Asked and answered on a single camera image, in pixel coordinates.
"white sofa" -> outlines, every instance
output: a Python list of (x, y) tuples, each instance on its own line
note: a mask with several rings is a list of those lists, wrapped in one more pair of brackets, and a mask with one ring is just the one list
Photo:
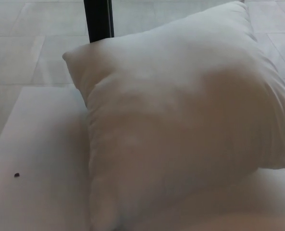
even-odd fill
[[(88, 230), (85, 116), (74, 88), (23, 88), (0, 137), (0, 231)], [(130, 229), (285, 231), (285, 169), (197, 193)]]

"tiled floor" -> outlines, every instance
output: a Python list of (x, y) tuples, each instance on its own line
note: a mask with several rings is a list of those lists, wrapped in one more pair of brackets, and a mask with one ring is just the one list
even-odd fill
[[(229, 0), (112, 0), (117, 36)], [(285, 79), (285, 0), (247, 0), (262, 49)], [(88, 43), (82, 0), (0, 0), (0, 133), (24, 85), (72, 86), (61, 55)]]

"pillow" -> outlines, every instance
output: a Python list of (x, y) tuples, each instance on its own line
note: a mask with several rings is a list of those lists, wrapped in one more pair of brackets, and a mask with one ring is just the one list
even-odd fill
[(89, 111), (93, 231), (259, 167), (285, 167), (285, 84), (243, 3), (63, 58)]

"white cushion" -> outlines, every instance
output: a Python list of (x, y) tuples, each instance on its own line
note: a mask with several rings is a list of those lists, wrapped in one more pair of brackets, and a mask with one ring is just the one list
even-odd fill
[(285, 84), (232, 2), (63, 55), (89, 110), (92, 230), (285, 167)]

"black metal leg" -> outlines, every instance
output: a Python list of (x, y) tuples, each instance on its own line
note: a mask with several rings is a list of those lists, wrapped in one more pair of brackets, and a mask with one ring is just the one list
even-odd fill
[(84, 0), (90, 42), (114, 37), (111, 0)]

